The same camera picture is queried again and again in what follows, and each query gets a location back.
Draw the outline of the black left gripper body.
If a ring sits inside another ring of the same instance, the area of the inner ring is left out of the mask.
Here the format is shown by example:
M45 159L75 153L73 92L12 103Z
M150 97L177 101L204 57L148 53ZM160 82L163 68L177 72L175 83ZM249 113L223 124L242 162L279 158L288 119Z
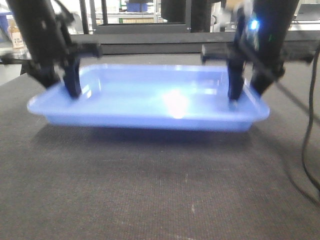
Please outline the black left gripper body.
M30 53L30 60L6 54L6 64L31 65L37 69L71 68L82 58L99 58L102 47L95 42L72 40L68 26L73 14L60 2L61 13L56 14L50 0L8 0L6 3Z

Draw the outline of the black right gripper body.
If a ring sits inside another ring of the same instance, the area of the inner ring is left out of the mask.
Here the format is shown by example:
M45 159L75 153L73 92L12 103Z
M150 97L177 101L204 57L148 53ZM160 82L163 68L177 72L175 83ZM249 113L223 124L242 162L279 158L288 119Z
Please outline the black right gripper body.
M299 2L297 0L245 0L236 10L233 42L204 44L201 61L224 60L232 72L243 72L246 63L281 73L283 63L311 63L314 50L285 43Z

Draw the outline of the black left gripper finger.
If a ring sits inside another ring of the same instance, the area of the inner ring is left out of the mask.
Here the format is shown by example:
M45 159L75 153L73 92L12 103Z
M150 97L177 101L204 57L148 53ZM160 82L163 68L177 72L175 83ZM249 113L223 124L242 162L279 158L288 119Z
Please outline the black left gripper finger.
M80 59L74 56L67 57L62 65L63 82L71 98L78 98L82 93L79 67Z
M45 89L48 89L61 81L59 75L55 71L54 65L42 66L29 61L26 64L26 73L39 82Z

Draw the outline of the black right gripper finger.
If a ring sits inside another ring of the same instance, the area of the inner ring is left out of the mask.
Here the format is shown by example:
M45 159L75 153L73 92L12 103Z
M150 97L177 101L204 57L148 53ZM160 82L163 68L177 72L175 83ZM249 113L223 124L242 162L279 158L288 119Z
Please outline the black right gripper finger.
M244 66L242 60L229 60L227 63L228 70L228 98L230 101L237 101L244 86Z
M261 96L274 82L278 82L285 74L285 68L283 65L266 68L266 70L270 70L272 77L266 76L255 65L252 70L253 73L250 81L250 87L253 88L259 96Z

